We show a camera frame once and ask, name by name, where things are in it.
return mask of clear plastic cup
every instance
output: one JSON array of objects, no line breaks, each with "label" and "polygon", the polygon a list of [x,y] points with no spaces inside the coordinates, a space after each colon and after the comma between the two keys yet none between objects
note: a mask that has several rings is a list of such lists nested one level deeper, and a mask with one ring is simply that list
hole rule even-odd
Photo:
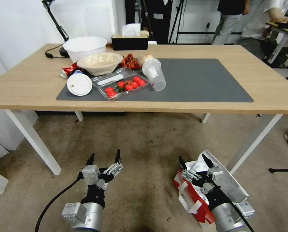
[{"label": "clear plastic cup", "polygon": [[160,91],[166,87],[161,62],[159,60],[155,58],[147,59],[143,64],[143,73],[147,76],[155,91]]}]

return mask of lamp base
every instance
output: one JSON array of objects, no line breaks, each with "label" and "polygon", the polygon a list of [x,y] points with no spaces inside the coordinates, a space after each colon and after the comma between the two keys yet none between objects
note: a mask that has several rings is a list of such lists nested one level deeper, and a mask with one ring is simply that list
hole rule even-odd
[{"label": "lamp base", "polygon": [[61,49],[59,49],[59,53],[63,57],[70,57],[68,52],[63,47]]}]

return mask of black tissue box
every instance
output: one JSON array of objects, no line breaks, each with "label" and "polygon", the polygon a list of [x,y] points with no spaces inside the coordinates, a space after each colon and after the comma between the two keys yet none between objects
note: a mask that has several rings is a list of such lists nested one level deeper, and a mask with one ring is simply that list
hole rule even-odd
[{"label": "black tissue box", "polygon": [[122,36],[114,34],[112,36],[113,50],[147,50],[148,36],[140,34],[139,36]]}]

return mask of beige bowl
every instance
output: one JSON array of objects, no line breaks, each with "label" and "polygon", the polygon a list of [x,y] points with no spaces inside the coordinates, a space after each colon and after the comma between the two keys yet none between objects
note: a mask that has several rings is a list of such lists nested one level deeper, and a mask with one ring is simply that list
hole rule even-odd
[{"label": "beige bowl", "polygon": [[113,72],[122,60],[123,56],[116,53],[96,53],[80,59],[77,66],[99,76]]}]

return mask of white table leg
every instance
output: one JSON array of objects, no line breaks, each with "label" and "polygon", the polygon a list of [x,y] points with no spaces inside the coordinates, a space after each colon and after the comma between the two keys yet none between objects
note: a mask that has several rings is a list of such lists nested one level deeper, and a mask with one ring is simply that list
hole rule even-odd
[{"label": "white table leg", "polygon": [[77,118],[79,119],[79,121],[83,121],[84,116],[83,116],[81,111],[75,111],[75,114],[76,114]]},{"label": "white table leg", "polygon": [[206,123],[209,116],[210,116],[210,113],[203,114],[203,116],[201,118],[201,123],[203,123],[203,124]]},{"label": "white table leg", "polygon": [[288,40],[288,36],[286,34],[284,34],[280,43],[277,45],[277,47],[275,48],[275,50],[273,51],[273,53],[269,57],[268,63],[273,63],[273,61],[276,59],[277,55],[279,54],[279,52],[281,51],[281,49],[283,48],[283,46],[287,40]]},{"label": "white table leg", "polygon": [[7,115],[23,133],[35,151],[41,156],[43,161],[47,164],[50,170],[59,175],[61,167],[54,159],[53,155],[47,149],[40,136],[37,134],[31,123],[21,110],[5,110]]},{"label": "white table leg", "polygon": [[269,115],[266,114],[258,123],[253,132],[249,135],[245,143],[239,148],[235,156],[230,160],[227,165],[227,170],[233,174],[243,161],[250,155],[250,153],[256,148],[261,140],[267,135],[271,128],[282,117],[282,114]]}]

